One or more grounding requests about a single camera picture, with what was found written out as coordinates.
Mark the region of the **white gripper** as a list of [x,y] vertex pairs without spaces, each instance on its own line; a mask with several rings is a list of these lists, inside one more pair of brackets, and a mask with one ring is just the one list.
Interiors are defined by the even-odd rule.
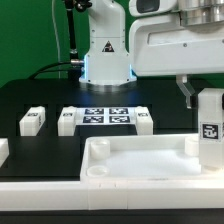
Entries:
[[192,109],[195,90],[186,74],[224,72],[224,22],[183,27],[178,14],[138,19],[130,28],[129,51],[137,76],[178,75],[176,84]]

